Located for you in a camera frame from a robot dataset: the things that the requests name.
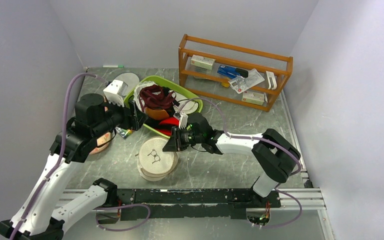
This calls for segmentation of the white mesh laundry bag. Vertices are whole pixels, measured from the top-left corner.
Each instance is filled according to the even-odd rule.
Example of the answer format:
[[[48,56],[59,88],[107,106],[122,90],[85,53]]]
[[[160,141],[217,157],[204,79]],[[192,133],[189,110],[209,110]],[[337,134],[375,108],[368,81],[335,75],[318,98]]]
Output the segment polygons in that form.
[[[164,152],[168,143],[163,137],[152,137],[143,143],[138,153],[137,169],[142,178],[156,182],[168,176],[178,164],[176,152]]]

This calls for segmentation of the maroon bra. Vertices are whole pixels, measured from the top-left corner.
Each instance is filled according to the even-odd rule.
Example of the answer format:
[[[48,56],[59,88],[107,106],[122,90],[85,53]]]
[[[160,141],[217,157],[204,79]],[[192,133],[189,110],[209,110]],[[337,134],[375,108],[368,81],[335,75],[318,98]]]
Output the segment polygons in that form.
[[[151,85],[144,87],[140,90],[139,96],[143,100],[144,108],[150,109],[169,109],[174,105],[176,101],[173,96],[173,92],[170,92],[168,88],[159,85]]]

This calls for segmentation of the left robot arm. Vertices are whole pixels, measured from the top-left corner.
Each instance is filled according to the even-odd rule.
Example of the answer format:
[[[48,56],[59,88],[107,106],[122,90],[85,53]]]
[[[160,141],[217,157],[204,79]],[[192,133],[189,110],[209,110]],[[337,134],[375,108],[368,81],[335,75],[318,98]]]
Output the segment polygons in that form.
[[[39,180],[19,211],[0,221],[0,235],[10,240],[60,240],[81,218],[98,207],[119,203],[117,186],[100,178],[82,195],[56,207],[68,182],[98,147],[97,140],[116,128],[138,130],[147,116],[134,100],[111,103],[97,93],[83,95],[75,115],[63,120]]]

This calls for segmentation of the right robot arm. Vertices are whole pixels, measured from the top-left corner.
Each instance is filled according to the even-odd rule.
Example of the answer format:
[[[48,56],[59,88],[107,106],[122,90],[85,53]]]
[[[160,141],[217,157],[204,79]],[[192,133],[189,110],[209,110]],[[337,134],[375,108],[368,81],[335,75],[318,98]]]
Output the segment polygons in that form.
[[[171,130],[171,137],[163,147],[164,152],[180,152],[188,147],[201,145],[210,154],[242,154],[254,157],[263,172],[252,186],[250,202],[262,207],[269,193],[285,183],[302,168],[300,152],[276,130],[269,128],[258,134],[233,134],[212,128],[200,113],[192,113],[187,122]]]

